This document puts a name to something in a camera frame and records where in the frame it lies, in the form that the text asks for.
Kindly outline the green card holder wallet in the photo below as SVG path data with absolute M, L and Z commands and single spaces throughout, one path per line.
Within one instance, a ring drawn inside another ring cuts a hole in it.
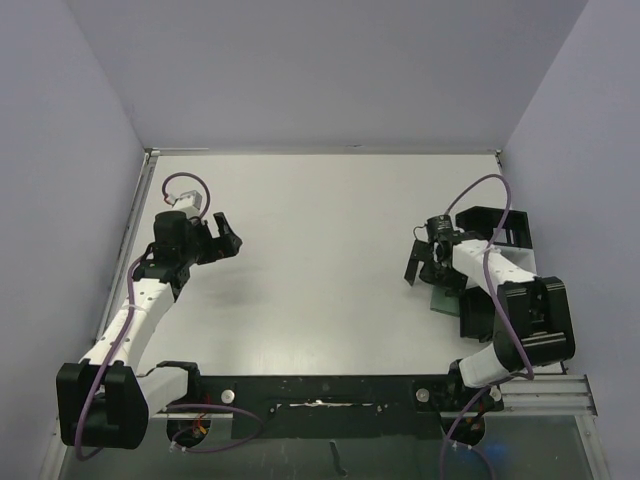
M 459 297 L 448 293 L 443 287 L 433 286 L 430 309 L 436 313 L 458 318 L 460 316 Z

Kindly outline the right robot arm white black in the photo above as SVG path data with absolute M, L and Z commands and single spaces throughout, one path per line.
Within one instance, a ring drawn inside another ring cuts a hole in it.
M 414 240 L 405 280 L 421 280 L 434 295 L 456 302 L 461 337 L 484 345 L 451 364 L 433 397 L 457 406 L 482 387 L 574 357 L 565 284 L 509 257 L 533 251 L 525 212 L 476 206 L 436 215 L 423 228 L 426 236 Z

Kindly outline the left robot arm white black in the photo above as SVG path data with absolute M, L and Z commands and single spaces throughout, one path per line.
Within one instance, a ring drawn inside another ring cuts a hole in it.
M 150 418 L 180 401 L 202 398 L 196 363 L 162 361 L 136 371 L 160 320 L 177 302 L 193 266 L 236 256 L 241 238 L 222 212 L 206 221 L 182 210 L 156 215 L 154 240 L 127 273 L 127 295 L 96 344 L 56 376 L 62 442 L 70 447 L 137 448 Z

